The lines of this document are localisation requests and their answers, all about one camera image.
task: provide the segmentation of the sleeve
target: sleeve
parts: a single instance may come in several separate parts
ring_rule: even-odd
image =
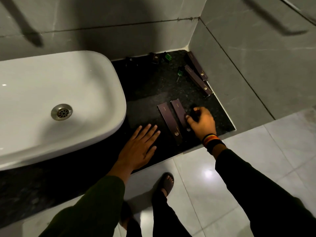
[[[74,206],[60,211],[39,237],[112,237],[124,191],[124,182],[119,177],[103,177]]]
[[[236,155],[223,150],[215,170],[250,220],[255,236],[312,231],[316,219],[302,202]]]

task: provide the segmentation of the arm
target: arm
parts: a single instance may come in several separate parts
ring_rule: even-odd
[[[199,121],[195,122],[190,116],[187,116],[187,121],[196,136],[202,140],[210,133],[216,135],[211,113],[204,107],[194,110],[200,114]],[[316,219],[296,198],[227,149],[224,144],[213,141],[208,142],[205,147],[216,159],[215,170],[247,214],[255,236],[284,234],[291,225],[290,231],[295,231],[295,228],[301,232],[308,231],[316,225]]]
[[[148,163],[156,147],[150,146],[160,134],[149,124],[142,132],[141,126],[126,143],[110,172],[92,186],[72,207],[60,211],[40,237],[109,236],[117,226],[125,185],[133,170]]]

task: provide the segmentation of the brown box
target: brown box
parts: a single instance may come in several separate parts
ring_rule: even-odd
[[[207,81],[209,78],[207,77],[207,75],[204,73],[201,65],[199,64],[198,60],[195,58],[195,56],[193,55],[192,51],[189,51],[186,53],[186,55],[189,57],[190,61],[192,62],[193,66],[195,67],[196,71],[198,72],[200,78],[203,81]]]
[[[174,111],[176,112],[177,117],[181,122],[181,125],[184,128],[184,130],[186,130],[187,132],[191,131],[191,128],[188,126],[186,122],[187,113],[185,112],[180,100],[172,100],[170,103],[172,104],[172,107],[174,108]]]
[[[158,108],[163,118],[165,119],[165,122],[167,123],[167,126],[169,130],[171,131],[171,134],[175,138],[177,145],[180,145],[182,143],[182,136],[180,134],[178,124],[176,120],[174,119],[167,103],[165,102],[165,103],[159,104]]]
[[[196,74],[195,72],[188,66],[186,65],[184,67],[185,71],[188,73],[189,77],[191,80],[201,88],[201,90],[204,92],[205,95],[210,96],[213,94],[212,90],[210,87],[207,85],[207,83],[204,83]]]

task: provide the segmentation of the white tile floor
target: white tile floor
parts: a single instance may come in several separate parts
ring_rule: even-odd
[[[295,113],[264,126],[225,139],[227,146],[259,171],[299,197],[316,216],[316,111]],[[131,176],[125,192],[132,209],[139,212],[144,237],[152,236],[150,195],[157,179],[173,173],[175,186],[169,205],[194,237],[253,236],[243,209],[226,189],[206,149],[178,155]],[[1,237],[37,237],[70,200],[0,230]],[[126,236],[116,227],[114,237]]]

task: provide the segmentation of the black sleeve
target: black sleeve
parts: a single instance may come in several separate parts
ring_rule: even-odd
[[[233,151],[219,154],[215,170],[247,214],[255,236],[314,232],[316,219],[302,202]]]

